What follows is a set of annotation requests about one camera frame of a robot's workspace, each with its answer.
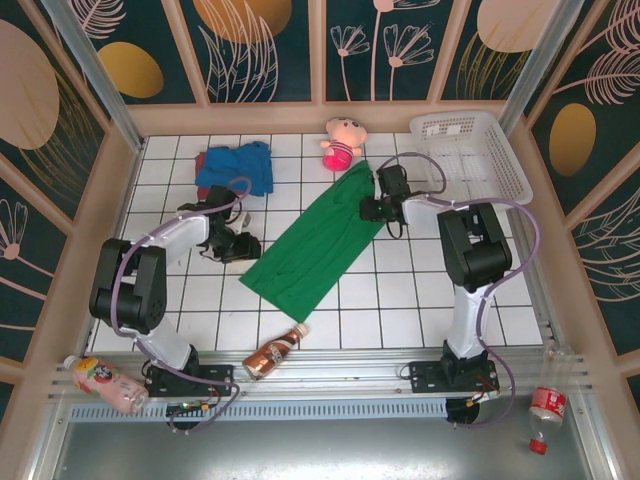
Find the pink bottle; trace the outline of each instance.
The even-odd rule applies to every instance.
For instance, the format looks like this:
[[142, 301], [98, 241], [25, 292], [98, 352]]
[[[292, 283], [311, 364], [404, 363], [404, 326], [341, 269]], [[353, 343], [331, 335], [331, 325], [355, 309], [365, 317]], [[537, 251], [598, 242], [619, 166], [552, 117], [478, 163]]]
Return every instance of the pink bottle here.
[[138, 413], [149, 398], [146, 388], [98, 358], [78, 358], [71, 355], [65, 359], [64, 366], [73, 370], [76, 387], [84, 392], [100, 395], [105, 402], [125, 415]]

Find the bottle label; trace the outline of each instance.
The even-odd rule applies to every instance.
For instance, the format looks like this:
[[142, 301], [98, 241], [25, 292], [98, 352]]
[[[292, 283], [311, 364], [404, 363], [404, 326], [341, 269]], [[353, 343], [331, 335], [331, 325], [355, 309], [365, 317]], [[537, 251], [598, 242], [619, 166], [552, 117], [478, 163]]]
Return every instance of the bottle label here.
[[533, 393], [532, 407], [542, 408], [555, 413], [560, 418], [564, 417], [567, 405], [567, 397], [552, 388], [538, 387]]

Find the blue cloth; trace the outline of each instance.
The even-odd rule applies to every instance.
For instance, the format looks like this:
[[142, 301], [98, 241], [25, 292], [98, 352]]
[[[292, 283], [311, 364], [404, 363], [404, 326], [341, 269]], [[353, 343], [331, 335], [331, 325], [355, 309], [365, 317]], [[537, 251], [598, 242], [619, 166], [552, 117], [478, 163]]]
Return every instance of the blue cloth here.
[[[213, 185], [226, 187], [236, 177], [251, 179], [251, 195], [263, 197], [273, 192], [271, 152], [263, 142], [252, 142], [238, 148], [212, 147], [207, 150], [204, 167], [196, 176], [198, 187]], [[244, 182], [234, 184], [233, 190], [247, 188]]]

